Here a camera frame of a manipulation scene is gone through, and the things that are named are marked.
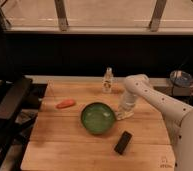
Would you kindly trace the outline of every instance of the black chair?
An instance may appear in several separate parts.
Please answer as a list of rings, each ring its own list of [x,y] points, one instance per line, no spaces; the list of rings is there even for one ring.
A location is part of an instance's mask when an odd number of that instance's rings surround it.
[[[4,91],[4,82],[0,82],[0,90]],[[0,168],[6,154],[16,139],[26,145],[28,140],[20,133],[30,127],[36,117],[19,124],[16,122],[22,104],[30,94],[32,80],[22,77],[10,84],[4,96],[0,94]]]

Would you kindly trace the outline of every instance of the wooden cutting board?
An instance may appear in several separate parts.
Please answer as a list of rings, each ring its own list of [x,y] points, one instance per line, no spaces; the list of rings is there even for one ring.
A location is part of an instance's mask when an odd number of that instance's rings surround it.
[[[50,82],[21,165],[23,171],[173,171],[175,158],[159,111],[139,98],[134,115],[116,121],[103,135],[91,135],[80,122],[82,109],[104,102],[114,111],[123,93],[114,83],[111,94],[97,82]],[[76,105],[56,109],[68,98]],[[124,131],[133,137],[123,155],[113,149]]]

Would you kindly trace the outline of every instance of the bowl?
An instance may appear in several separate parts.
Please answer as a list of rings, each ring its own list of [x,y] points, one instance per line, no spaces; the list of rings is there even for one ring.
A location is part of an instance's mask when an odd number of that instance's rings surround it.
[[[91,134],[103,134],[107,132],[115,121],[116,117],[113,110],[101,102],[87,105],[81,114],[81,122]]]
[[[193,84],[193,77],[184,71],[175,70],[170,73],[170,80],[174,85],[179,87],[189,87]]]

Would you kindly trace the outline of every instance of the glass bottle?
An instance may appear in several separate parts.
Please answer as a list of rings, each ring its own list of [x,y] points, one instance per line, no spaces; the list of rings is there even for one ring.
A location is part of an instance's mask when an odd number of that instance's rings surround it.
[[[113,73],[112,68],[108,67],[106,69],[105,75],[103,77],[103,92],[104,93],[111,93],[112,91],[112,84],[113,84]]]

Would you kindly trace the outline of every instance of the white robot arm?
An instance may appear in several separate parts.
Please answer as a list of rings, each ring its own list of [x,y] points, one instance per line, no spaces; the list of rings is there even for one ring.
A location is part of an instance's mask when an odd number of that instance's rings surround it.
[[[146,75],[128,76],[124,86],[123,109],[132,108],[138,95],[180,127],[175,171],[193,171],[193,106],[154,90]]]

